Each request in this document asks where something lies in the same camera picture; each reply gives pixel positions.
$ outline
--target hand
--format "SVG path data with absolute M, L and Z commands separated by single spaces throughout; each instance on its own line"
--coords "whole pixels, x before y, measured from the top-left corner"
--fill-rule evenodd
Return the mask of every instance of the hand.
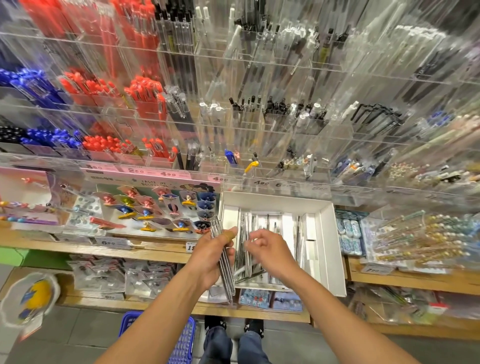
M 232 239 L 237 235 L 237 233 L 237 227 L 224 230 L 221 235 L 214 239 L 212 239 L 210 233 L 208 233 L 202 236 L 198 240 L 197 245 L 195 245 L 192 256 L 183 269 L 190 270 L 192 277 L 196 277 L 199 280 L 199 285 L 202 288 L 202 292 L 205 292 L 207 289 L 213 286 L 220 277 L 218 262 L 224 246 L 229 247 L 227 249 L 228 259 L 230 261 L 230 265 L 233 265 L 233 261 L 235 259 L 235 249 L 230 247 L 233 245 Z
M 300 268 L 282 236 L 266 229 L 250 233 L 245 248 L 275 278 L 286 284 L 292 272 Z

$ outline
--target right hand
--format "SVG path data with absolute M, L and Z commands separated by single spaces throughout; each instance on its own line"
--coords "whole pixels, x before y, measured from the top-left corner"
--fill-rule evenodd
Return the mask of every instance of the right hand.
M 268 273 L 284 284 L 286 278 L 300 268 L 281 235 L 260 229 L 251 232 L 249 238 L 245 242 L 245 249 Z

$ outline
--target floor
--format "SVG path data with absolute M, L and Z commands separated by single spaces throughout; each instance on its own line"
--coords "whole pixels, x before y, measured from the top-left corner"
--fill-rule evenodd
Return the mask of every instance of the floor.
M 91 364 L 117 338 L 122 314 L 55 307 L 43 327 L 14 344 L 14 332 L 0 328 L 0 364 Z M 227 332 L 238 338 L 243 320 L 231 319 Z M 199 319 L 193 348 L 194 364 L 203 353 L 205 337 Z M 392 337 L 423 364 L 478 363 L 480 344 L 456 340 Z M 274 364 L 338 363 L 319 331 L 308 324 L 265 321 L 264 351 Z M 232 361 L 236 361 L 234 340 Z

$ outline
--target left hand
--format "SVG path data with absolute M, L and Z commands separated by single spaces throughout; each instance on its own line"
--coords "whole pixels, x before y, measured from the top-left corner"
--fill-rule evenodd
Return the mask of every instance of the left hand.
M 210 233 L 205 234 L 199 240 L 195 248 L 193 249 L 192 256 L 188 260 L 184 269 L 188 269 L 193 277 L 199 280 L 199 285 L 202 288 L 202 292 L 205 292 L 220 277 L 220 269 L 218 268 L 218 262 L 222 254 L 223 247 L 227 248 L 228 259 L 230 265 L 233 265 L 235 260 L 235 249 L 230 248 L 233 246 L 231 240 L 232 235 L 235 237 L 238 233 L 238 228 L 233 227 L 229 229 L 231 237 L 228 237 L 224 230 L 224 233 L 220 234 L 216 238 L 211 237 Z

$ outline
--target leg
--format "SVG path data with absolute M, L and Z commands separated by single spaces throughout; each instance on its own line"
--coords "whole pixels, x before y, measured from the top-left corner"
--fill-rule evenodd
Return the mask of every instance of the leg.
M 204 354 L 199 364 L 230 364 L 233 343 L 227 336 L 226 326 L 218 316 L 205 316 Z
M 244 330 L 239 341 L 239 364 L 271 364 L 262 349 L 263 320 L 247 320 Z

